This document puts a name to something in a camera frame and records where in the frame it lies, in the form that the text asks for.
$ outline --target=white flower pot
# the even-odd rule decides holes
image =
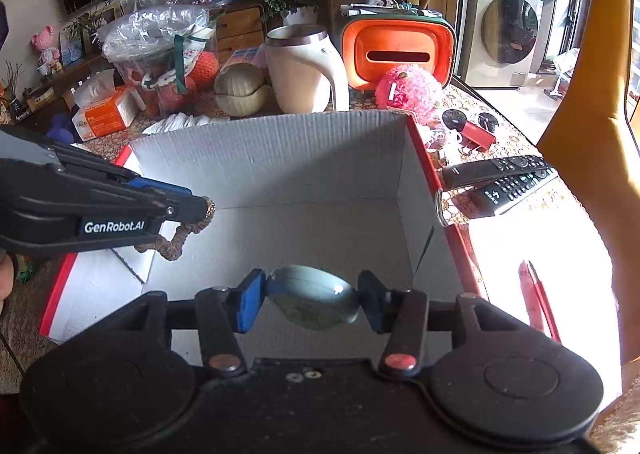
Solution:
[[[284,25],[290,24],[315,24],[318,20],[318,12],[314,12],[312,6],[302,6],[296,10],[295,14],[289,12],[289,15],[284,18]]]

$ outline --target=red dot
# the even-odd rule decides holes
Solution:
[[[393,353],[385,358],[385,364],[388,367],[399,371],[412,370],[417,363],[418,360],[414,356],[404,353]]]

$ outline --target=green ribbon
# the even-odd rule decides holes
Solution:
[[[184,37],[181,35],[174,37],[174,61],[176,90],[178,94],[184,95],[187,88],[184,85]]]

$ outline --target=orange chair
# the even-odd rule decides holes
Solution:
[[[591,0],[574,76],[538,144],[609,251],[623,364],[640,357],[640,154],[625,113],[631,21],[632,0]]]

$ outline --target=light blue bowl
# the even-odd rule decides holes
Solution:
[[[352,323],[358,291],[340,277],[309,266],[284,266],[267,279],[266,294],[291,322],[311,330]]]

